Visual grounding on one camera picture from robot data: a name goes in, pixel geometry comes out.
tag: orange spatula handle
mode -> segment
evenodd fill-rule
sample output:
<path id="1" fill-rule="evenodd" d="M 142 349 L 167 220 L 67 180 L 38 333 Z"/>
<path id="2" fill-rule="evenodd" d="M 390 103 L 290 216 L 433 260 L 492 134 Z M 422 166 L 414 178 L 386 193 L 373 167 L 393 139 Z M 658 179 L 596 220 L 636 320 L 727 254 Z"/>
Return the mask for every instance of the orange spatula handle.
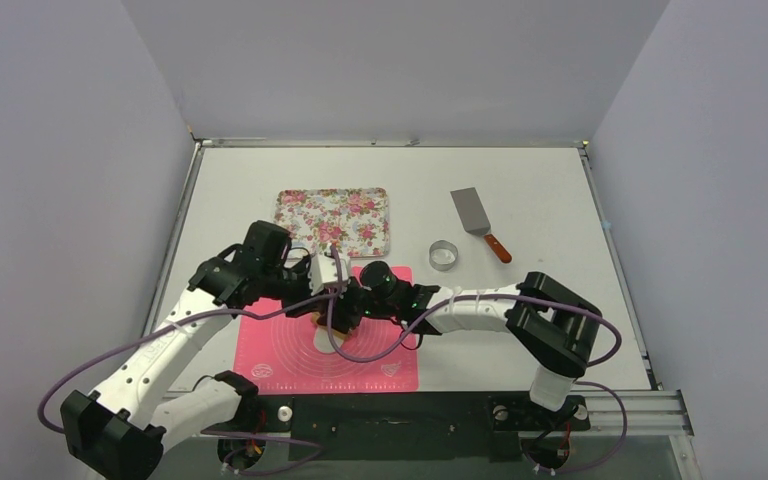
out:
<path id="1" fill-rule="evenodd" d="M 508 253 L 498 240 L 496 240 L 496 237 L 494 237 L 492 233 L 484 235 L 484 241 L 487 242 L 487 245 L 490 245 L 490 249 L 493 250 L 493 253 L 499 257 L 499 260 L 501 260 L 502 263 L 511 263 L 511 260 L 513 260 L 511 254 Z"/>

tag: metal frame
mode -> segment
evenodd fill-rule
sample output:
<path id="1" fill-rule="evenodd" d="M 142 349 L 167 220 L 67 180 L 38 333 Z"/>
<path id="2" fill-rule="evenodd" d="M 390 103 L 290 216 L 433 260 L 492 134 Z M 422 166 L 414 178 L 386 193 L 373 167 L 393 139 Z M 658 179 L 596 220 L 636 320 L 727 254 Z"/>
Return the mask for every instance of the metal frame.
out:
<path id="1" fill-rule="evenodd" d="M 152 331 L 158 316 L 158 310 L 160 308 L 160 302 L 163 299 L 163 295 L 166 290 L 166 285 L 169 280 L 169 273 L 171 271 L 172 262 L 175 258 L 175 253 L 178 249 L 178 243 L 181 237 L 181 231 L 183 230 L 184 221 L 186 220 L 187 211 L 189 210 L 190 200 L 192 199 L 193 191 L 195 189 L 196 180 L 198 178 L 199 169 L 201 167 L 202 158 L 204 156 L 205 148 L 287 148 L 287 147 L 369 147 L 369 148 L 404 148 L 404 147 L 500 147 L 500 148 L 521 148 L 521 147 L 565 147 L 576 148 L 581 158 L 582 168 L 584 169 L 587 177 L 590 191 L 593 196 L 594 204 L 599 215 L 599 219 L 603 222 L 603 231 L 605 234 L 605 241 L 608 244 L 608 249 L 611 253 L 611 258 L 614 263 L 615 270 L 617 272 L 617 278 L 620 282 L 620 288 L 623 293 L 623 298 L 626 302 L 626 307 L 629 311 L 629 316 L 632 321 L 635 336 L 637 337 L 638 347 L 640 349 L 641 356 L 647 367 L 647 371 L 650 373 L 650 380 L 652 380 L 652 391 L 621 391 L 618 392 L 620 398 L 626 407 L 629 429 L 628 435 L 657 435 L 657 436 L 669 436 L 670 442 L 673 446 L 673 453 L 676 458 L 676 464 L 678 465 L 680 474 L 683 479 L 687 480 L 701 480 L 701 472 L 696 462 L 696 457 L 693 453 L 693 447 L 690 442 L 690 437 L 693 435 L 693 429 L 690 424 L 690 419 L 687 416 L 687 409 L 685 408 L 684 401 L 680 391 L 663 391 L 660 384 L 655 379 L 654 372 L 652 371 L 651 364 L 649 363 L 649 354 L 646 348 L 646 344 L 643 340 L 642 330 L 638 322 L 637 313 L 634 308 L 634 303 L 631 298 L 631 293 L 628 288 L 628 283 L 625 279 L 622 264 L 619 259 L 619 255 L 614 244 L 613 237 L 611 235 L 610 223 L 605 220 L 604 211 L 599 201 L 599 197 L 596 191 L 595 182 L 591 172 L 590 159 L 588 157 L 585 147 L 586 141 L 571 141 L 571 142 L 469 142 L 462 140 L 455 141 L 443 141 L 434 139 L 387 139 L 387 140 L 335 140 L 335 141 L 319 141 L 319 140 L 271 140 L 266 138 L 212 138 L 212 139 L 197 139 L 193 156 L 190 164 L 189 173 L 187 175 L 186 183 L 181 195 L 181 200 L 178 205 L 177 217 L 173 226 L 169 244 L 164 254 L 163 265 L 161 268 L 160 276 L 155 288 L 154 296 L 152 298 L 151 309 L 146 318 L 144 333 L 148 334 Z M 592 429 L 587 432 L 577 432 L 576 435 L 580 436 L 614 436 L 619 435 L 622 417 L 620 414 L 619 406 L 613 397 L 605 392 L 576 392 L 582 394 L 587 398 L 588 408 L 590 410 L 590 420 Z M 169 393 L 168 399 L 177 397 L 179 394 Z"/>

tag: floral tray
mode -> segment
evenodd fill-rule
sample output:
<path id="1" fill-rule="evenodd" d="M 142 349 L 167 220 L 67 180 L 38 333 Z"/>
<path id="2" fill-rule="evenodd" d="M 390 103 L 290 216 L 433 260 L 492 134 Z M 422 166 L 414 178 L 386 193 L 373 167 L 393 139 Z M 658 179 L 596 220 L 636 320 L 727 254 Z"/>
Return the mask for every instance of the floral tray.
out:
<path id="1" fill-rule="evenodd" d="M 383 188 L 284 190 L 275 223 L 293 234 L 293 247 L 327 251 L 336 243 L 350 257 L 390 251 L 390 199 Z"/>

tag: white wall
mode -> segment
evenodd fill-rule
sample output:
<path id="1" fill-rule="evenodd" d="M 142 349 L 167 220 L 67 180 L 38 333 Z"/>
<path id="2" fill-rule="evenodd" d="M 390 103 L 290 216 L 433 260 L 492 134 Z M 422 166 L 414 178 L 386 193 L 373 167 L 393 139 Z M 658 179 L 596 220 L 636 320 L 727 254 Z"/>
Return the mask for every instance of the white wall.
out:
<path id="1" fill-rule="evenodd" d="M 74 478 L 36 403 L 142 326 L 191 153 L 117 0 L 0 1 L 0 479 Z"/>
<path id="2" fill-rule="evenodd" d="M 202 137 L 590 138 L 667 0 L 123 0 Z"/>
<path id="3" fill-rule="evenodd" d="M 708 479 L 768 479 L 768 1 L 672 0 L 592 142 Z"/>

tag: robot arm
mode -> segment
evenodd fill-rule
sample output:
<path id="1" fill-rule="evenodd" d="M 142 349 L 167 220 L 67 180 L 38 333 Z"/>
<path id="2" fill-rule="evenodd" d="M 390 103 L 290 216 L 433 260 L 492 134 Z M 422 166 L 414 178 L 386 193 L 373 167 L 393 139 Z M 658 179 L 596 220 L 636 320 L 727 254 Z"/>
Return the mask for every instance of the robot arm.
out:
<path id="1" fill-rule="evenodd" d="M 415 333 L 485 330 L 513 334 L 541 364 L 530 400 L 549 411 L 561 409 L 574 379 L 584 375 L 598 324 L 560 311 L 547 320 L 538 313 L 539 307 L 497 297 L 528 295 L 599 315 L 595 307 L 545 274 L 532 272 L 523 283 L 492 291 L 455 292 L 399 280 L 384 262 L 367 265 L 360 280 L 348 275 L 348 265 L 322 254 L 304 257 L 287 268 L 289 247 L 289 232 L 256 222 L 242 245 L 232 245 L 202 263 L 159 326 L 175 328 L 140 347 L 89 395 L 74 391 L 64 401 L 61 417 L 69 452 L 109 479 L 143 480 L 163 452 L 182 440 L 217 423 L 244 425 L 257 408 L 257 387 L 233 372 L 216 375 L 195 391 L 161 403 L 172 382 L 208 340 L 228 325 L 231 315 L 217 312 L 206 321 L 176 322 L 225 307 L 242 309 L 262 297 L 281 300 L 285 309 L 290 308 L 286 312 L 290 317 L 324 314 L 330 297 L 310 299 L 328 287 L 342 290 L 332 318 L 333 328 L 342 333 L 350 333 L 362 317 L 386 319 L 404 327 L 426 315 Z M 336 283 L 338 268 L 346 279 L 343 285 Z M 477 298 L 454 302 L 458 295 Z M 304 300 L 309 301 L 297 306 Z M 321 315 L 319 322 L 324 321 Z"/>

